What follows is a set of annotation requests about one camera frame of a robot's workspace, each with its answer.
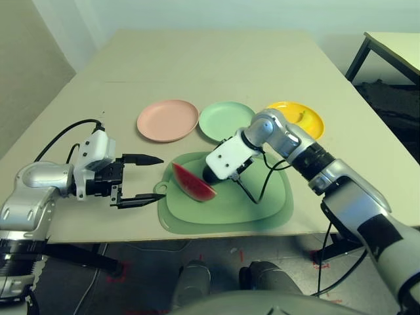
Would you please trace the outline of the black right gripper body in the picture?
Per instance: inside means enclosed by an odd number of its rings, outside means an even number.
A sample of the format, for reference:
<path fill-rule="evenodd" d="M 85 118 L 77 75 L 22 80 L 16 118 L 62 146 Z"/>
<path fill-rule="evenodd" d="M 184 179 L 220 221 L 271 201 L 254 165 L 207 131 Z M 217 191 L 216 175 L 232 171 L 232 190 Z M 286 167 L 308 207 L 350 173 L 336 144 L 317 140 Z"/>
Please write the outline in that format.
<path fill-rule="evenodd" d="M 236 172 L 238 174 L 241 174 L 242 172 L 244 172 L 251 164 L 253 163 L 253 158 L 250 157 L 248 158 L 246 161 L 244 161 L 237 169 Z"/>

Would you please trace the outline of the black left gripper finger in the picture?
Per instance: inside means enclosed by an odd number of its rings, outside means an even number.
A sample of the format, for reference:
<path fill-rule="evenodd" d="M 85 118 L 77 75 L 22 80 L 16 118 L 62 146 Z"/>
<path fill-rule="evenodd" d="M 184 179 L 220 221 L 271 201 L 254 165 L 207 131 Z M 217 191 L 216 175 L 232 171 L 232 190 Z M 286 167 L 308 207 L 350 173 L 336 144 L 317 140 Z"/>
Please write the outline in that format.
<path fill-rule="evenodd" d="M 155 165 L 163 163 L 163 160 L 146 154 L 123 154 L 121 160 L 124 163 L 135 165 Z"/>
<path fill-rule="evenodd" d="M 123 198 L 122 195 L 122 187 L 112 186 L 111 189 L 111 207 L 117 207 L 118 209 L 128 209 L 134 207 L 143 207 L 145 205 L 154 203 L 159 201 L 160 199 L 164 198 L 163 194 L 137 194 L 135 197 L 132 198 Z"/>

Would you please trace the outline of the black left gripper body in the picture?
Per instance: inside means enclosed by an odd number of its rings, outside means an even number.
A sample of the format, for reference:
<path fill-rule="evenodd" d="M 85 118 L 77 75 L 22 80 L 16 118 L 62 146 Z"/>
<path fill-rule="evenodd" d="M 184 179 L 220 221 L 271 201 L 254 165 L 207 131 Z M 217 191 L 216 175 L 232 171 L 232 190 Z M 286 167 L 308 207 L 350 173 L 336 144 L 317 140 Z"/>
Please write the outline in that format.
<path fill-rule="evenodd" d="M 97 171 L 94 174 L 94 179 L 86 181 L 86 195 L 110 196 L 114 186 L 118 186 L 123 182 L 123 169 L 123 160 L 117 158 L 115 162 Z"/>

